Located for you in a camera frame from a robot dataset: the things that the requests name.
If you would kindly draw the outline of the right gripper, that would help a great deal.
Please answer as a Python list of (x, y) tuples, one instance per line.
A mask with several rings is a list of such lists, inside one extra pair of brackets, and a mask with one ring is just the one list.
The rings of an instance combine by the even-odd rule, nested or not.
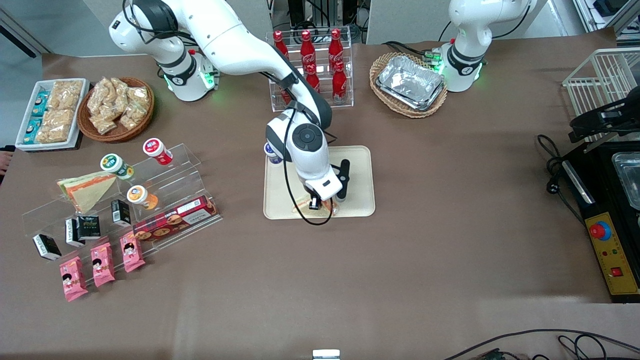
[(309, 210), (312, 211), (318, 211), (322, 201), (333, 198), (344, 187), (331, 164), (317, 171), (299, 170), (299, 178), (307, 189), (318, 195), (310, 197)]

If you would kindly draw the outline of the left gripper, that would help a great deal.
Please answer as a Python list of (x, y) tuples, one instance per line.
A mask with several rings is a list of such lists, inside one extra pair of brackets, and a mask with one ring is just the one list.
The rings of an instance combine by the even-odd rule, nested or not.
[(624, 101), (612, 103), (610, 107), (599, 111), (598, 115), (580, 115), (570, 121), (572, 131), (570, 142), (605, 133), (635, 133), (640, 130), (639, 98), (626, 98)]

